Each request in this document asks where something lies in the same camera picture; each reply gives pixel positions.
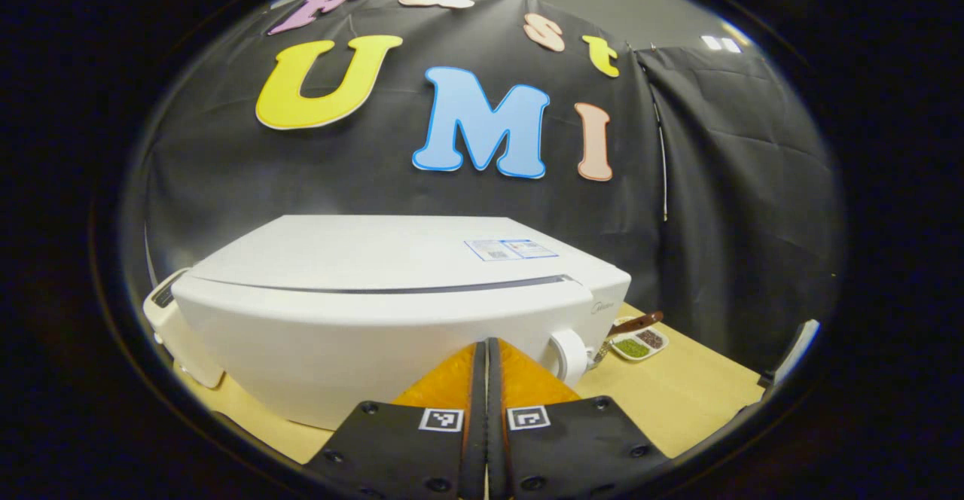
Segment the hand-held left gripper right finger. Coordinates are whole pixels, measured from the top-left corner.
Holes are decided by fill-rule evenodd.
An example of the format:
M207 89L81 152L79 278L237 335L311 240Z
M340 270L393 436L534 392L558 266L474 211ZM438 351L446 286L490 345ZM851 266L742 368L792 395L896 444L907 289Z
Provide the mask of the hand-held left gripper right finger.
M572 396L528 356L487 340L487 471L493 499L627 499L669 458L612 397Z

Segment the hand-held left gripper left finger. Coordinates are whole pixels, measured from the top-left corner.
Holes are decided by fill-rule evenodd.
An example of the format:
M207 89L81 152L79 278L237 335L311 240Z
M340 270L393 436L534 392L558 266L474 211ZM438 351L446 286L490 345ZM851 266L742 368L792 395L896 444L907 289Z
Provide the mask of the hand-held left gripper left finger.
M392 403L362 401L304 466L343 499L481 499L488 346L472 343Z

